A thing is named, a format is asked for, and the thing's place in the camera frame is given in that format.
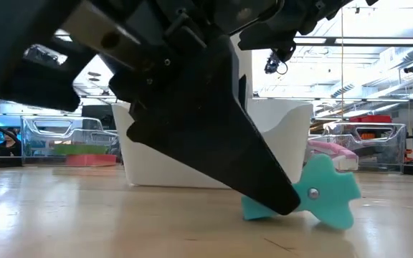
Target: clear plastic bin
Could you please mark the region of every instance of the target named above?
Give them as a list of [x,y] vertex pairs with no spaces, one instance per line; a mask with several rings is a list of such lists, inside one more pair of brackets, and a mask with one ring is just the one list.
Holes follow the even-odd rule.
[[93,118],[22,117],[24,166],[111,166],[118,136]]
[[310,138],[347,148],[359,158],[359,171],[402,172],[406,125],[393,123],[334,123],[322,136]]

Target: green object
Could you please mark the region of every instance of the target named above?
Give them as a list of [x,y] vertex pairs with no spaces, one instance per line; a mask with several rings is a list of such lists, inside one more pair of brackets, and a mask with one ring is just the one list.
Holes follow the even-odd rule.
[[101,145],[54,145],[54,153],[57,155],[81,155],[81,154],[106,154],[107,146]]
[[[361,192],[352,172],[339,173],[325,154],[313,156],[304,166],[300,181],[293,184],[300,197],[295,211],[310,211],[323,223],[335,229],[353,226],[353,214],[348,203],[361,198]],[[262,204],[243,196],[244,218],[261,219],[276,213]]]

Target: teal plastic toy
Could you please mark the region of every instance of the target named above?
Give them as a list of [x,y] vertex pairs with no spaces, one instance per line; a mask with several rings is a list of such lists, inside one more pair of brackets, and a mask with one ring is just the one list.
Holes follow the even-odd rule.
[[[293,187],[300,197],[300,205],[294,211],[310,211],[334,229],[344,230],[353,226],[353,214],[348,203],[361,198],[361,192],[353,173],[337,172],[329,156],[313,156],[304,166],[299,182],[294,183]],[[278,215],[246,196],[242,197],[242,208],[246,220]]]

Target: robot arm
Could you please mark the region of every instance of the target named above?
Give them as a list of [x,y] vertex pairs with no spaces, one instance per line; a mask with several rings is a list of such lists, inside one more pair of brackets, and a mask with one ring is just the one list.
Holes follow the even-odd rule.
[[[114,73],[110,89],[131,103],[132,141],[288,214],[300,199],[245,111],[246,77],[229,38],[241,32],[241,49],[270,48],[285,62],[297,32],[350,1],[0,0],[0,98],[75,110],[72,81],[100,54]],[[72,42],[52,37],[59,28]],[[67,61],[25,55],[34,44]]]

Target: wooden floor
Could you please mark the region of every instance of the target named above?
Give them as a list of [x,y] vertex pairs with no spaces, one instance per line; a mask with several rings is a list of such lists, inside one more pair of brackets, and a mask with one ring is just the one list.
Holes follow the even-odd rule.
[[413,258],[413,176],[359,174],[354,228],[241,219],[226,190],[126,185],[112,168],[0,171],[0,257]]

